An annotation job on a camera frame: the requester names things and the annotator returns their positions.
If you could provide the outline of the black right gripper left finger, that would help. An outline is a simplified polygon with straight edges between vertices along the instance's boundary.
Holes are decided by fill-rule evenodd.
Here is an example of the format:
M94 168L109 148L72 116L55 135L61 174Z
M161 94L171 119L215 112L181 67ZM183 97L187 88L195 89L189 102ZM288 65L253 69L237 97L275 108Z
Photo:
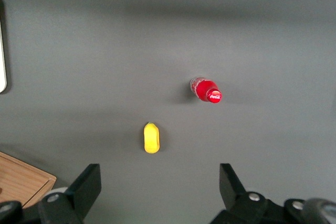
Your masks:
M63 193L48 194L38 203L41 223L83 223L100 192L100 165L90 164Z

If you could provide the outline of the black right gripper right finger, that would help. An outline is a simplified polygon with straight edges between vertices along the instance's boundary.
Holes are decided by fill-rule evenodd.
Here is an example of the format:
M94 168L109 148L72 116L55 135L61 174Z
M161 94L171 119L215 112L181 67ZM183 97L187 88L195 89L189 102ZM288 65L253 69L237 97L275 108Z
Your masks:
M260 223L267 200L254 191L246 191L230 164L220 164L219 191L225 210L223 223Z

